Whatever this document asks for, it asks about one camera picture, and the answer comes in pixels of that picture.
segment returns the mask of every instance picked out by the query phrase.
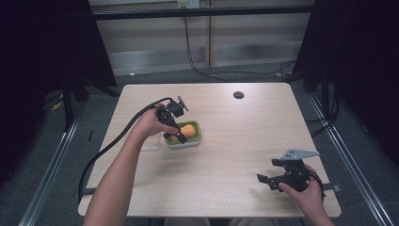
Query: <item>human arm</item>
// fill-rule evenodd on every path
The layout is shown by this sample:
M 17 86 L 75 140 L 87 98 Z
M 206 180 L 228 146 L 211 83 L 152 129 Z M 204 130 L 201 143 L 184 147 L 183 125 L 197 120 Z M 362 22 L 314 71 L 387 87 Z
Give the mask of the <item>human arm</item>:
M 308 165 L 305 166 L 308 170 L 316 173 L 312 167 Z M 308 188 L 302 192 L 297 192 L 295 189 L 284 183 L 279 183 L 279 188 L 295 200 L 304 213 L 305 218 L 308 219 L 312 225 L 334 225 L 326 213 L 323 205 L 322 191 L 314 178 L 310 178 Z
M 124 224 L 141 147 L 147 137 L 159 132 L 177 134 L 178 129 L 159 122 L 156 109 L 153 108 L 137 120 L 117 157 L 104 174 L 88 205 L 84 225 Z

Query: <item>green container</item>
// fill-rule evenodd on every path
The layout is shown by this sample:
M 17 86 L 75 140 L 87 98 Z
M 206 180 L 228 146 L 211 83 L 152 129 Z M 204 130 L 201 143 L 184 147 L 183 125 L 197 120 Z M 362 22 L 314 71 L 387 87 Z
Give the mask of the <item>green container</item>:
M 193 146 L 197 145 L 200 143 L 200 138 L 201 138 L 201 132 L 200 132 L 200 125 L 196 121 L 183 121 L 183 122 L 178 122 L 177 125 L 179 125 L 180 128 L 186 126 L 187 124 L 191 124 L 194 126 L 194 129 L 196 130 L 196 134 L 192 137 L 188 137 L 186 143 L 182 144 L 179 140 L 177 141 L 172 141 L 171 137 L 167 139 L 167 145 L 170 148 L 177 148 L 177 147 L 184 147 L 184 146 Z

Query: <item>food item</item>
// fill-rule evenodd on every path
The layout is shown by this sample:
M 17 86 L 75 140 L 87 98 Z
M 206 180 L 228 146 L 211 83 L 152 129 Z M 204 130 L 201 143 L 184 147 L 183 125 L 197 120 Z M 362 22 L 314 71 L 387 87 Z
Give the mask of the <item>food item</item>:
M 187 124 L 187 125 L 183 126 L 182 128 L 180 128 L 180 131 L 187 138 L 190 138 L 197 133 L 196 128 L 194 128 L 194 126 L 192 124 Z M 177 139 L 176 136 L 171 136 L 170 141 L 179 141 L 179 139 Z

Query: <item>wooden table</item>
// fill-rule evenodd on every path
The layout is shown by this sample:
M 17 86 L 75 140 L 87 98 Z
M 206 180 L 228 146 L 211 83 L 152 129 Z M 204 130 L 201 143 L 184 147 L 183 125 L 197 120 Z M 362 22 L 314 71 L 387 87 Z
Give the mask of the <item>wooden table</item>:
M 233 94 L 241 91 L 243 99 Z M 310 133 L 287 84 L 170 84 L 130 85 L 123 89 L 106 132 L 109 144 L 144 106 L 181 95 L 189 108 L 176 121 L 197 121 L 202 132 L 198 146 L 170 149 L 165 140 L 156 151 L 142 151 L 128 216 L 194 218 L 297 218 L 303 217 L 283 192 L 258 182 L 257 173 L 278 176 L 273 167 L 288 149 L 316 151 Z M 100 182 L 123 140 L 97 160 L 88 187 Z M 328 182 L 320 158 L 304 160 Z M 341 213 L 332 191 L 326 192 L 330 217 Z M 85 196 L 79 213 L 86 213 Z

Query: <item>human hand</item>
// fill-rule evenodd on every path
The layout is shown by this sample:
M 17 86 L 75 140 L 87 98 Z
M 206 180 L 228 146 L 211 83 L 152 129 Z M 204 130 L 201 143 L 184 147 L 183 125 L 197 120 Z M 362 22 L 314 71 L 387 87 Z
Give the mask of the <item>human hand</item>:
M 316 173 L 316 171 L 305 164 L 305 167 Z M 311 177 L 309 186 L 302 192 L 297 192 L 292 187 L 284 183 L 279 183 L 279 188 L 293 198 L 299 208 L 313 225 L 333 225 L 328 218 L 323 205 L 322 191 L 317 181 Z
M 179 130 L 172 126 L 165 125 L 161 123 L 156 117 L 156 111 L 158 108 L 164 108 L 164 104 L 157 104 L 155 108 L 149 109 L 144 114 L 140 116 L 137 120 L 133 131 L 138 131 L 140 135 L 144 138 L 156 135 L 160 132 L 165 132 L 169 134 L 177 134 Z

